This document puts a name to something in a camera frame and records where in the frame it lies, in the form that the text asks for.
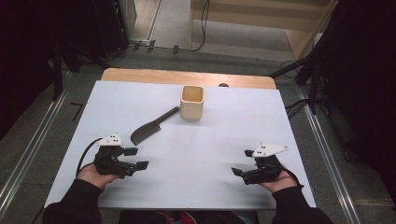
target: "black sleeve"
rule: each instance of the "black sleeve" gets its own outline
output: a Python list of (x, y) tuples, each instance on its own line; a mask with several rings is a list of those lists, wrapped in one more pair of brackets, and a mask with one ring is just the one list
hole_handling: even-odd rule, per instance
[(298, 187), (282, 189), (275, 192), (273, 196), (276, 200), (276, 216), (273, 219), (273, 224), (332, 223), (322, 210), (309, 206)]
[(102, 190), (84, 180), (75, 179), (58, 203), (50, 204), (43, 214), (43, 224), (102, 223), (98, 197)]

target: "white tabletop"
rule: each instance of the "white tabletop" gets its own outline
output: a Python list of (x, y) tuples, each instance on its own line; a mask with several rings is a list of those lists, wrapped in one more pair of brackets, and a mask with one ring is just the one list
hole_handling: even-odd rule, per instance
[[(59, 202), (73, 182), (79, 158), (94, 139), (117, 133), (133, 147), (131, 133), (179, 105), (182, 86), (97, 81), (53, 183), (46, 206)], [(274, 209), (271, 193), (245, 185), (231, 167), (256, 169), (245, 149), (260, 143), (286, 145), (277, 154), (305, 185), (316, 206), (279, 91), (205, 87), (204, 114), (186, 121), (179, 113), (137, 147), (137, 155), (120, 161), (149, 161), (148, 169), (107, 185), (100, 207), (133, 209)], [(93, 161), (98, 147), (83, 164)]]

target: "hand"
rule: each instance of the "hand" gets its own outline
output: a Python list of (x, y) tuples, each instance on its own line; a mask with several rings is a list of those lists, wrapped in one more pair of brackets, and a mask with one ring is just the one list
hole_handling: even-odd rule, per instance
[(288, 173), (286, 173), (285, 171), (282, 171), (282, 172), (280, 172), (280, 175), (276, 181), (260, 183), (260, 185), (262, 187), (268, 189), (269, 191), (271, 191), (271, 193), (275, 193), (281, 189), (296, 187), (297, 182)]
[(95, 185), (99, 189), (104, 189), (107, 184), (113, 182), (113, 180), (119, 177), (120, 177), (119, 175), (99, 174), (94, 164), (84, 167), (77, 175), (77, 179), (85, 180)]

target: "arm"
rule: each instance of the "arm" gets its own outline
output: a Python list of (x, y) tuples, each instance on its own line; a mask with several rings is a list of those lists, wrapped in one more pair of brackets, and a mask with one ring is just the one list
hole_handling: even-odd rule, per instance
[(97, 201), (106, 184), (116, 178), (100, 175), (93, 164), (83, 168), (62, 200), (47, 207), (43, 223), (102, 223)]
[(277, 181), (260, 185), (270, 190), (276, 200), (276, 216), (273, 224), (332, 223), (322, 210), (308, 205), (296, 181), (285, 171), (280, 173)]

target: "knife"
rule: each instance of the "knife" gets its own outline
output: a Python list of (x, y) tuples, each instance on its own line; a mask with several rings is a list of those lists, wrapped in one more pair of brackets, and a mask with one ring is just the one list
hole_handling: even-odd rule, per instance
[(146, 138), (150, 137), (152, 134), (158, 132), (160, 128), (160, 123), (163, 122), (164, 120), (170, 118), (172, 115), (176, 114), (176, 112), (179, 110), (178, 106), (175, 106), (175, 108), (169, 110), (166, 112), (164, 115), (160, 116), (159, 118), (155, 119), (152, 122), (149, 122), (140, 128), (136, 129), (132, 134), (131, 134), (131, 141), (134, 143), (135, 146), (137, 146), (139, 143), (143, 142)]

